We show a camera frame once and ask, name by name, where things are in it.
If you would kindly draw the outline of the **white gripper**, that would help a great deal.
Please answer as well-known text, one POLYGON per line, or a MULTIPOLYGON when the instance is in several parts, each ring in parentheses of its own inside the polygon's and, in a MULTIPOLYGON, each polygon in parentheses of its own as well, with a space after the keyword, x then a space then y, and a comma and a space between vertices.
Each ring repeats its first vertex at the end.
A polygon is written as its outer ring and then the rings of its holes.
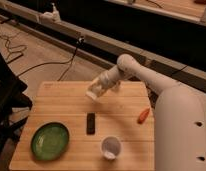
POLYGON ((112 67, 109 70, 102 72, 99 78, 96 77, 90 84, 91 87, 101 88, 97 89, 96 97, 103 96, 108 89, 113 88, 121 80, 121 72, 117 66, 112 67))

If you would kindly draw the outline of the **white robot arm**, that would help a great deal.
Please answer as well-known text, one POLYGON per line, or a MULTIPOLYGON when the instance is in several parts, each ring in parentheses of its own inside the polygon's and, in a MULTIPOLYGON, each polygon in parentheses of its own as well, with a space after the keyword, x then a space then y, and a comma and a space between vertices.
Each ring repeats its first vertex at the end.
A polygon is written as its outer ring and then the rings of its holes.
POLYGON ((206 93, 122 54, 115 66, 94 79, 88 94, 97 99, 132 76, 158 95, 154 110, 155 171, 206 171, 206 93))

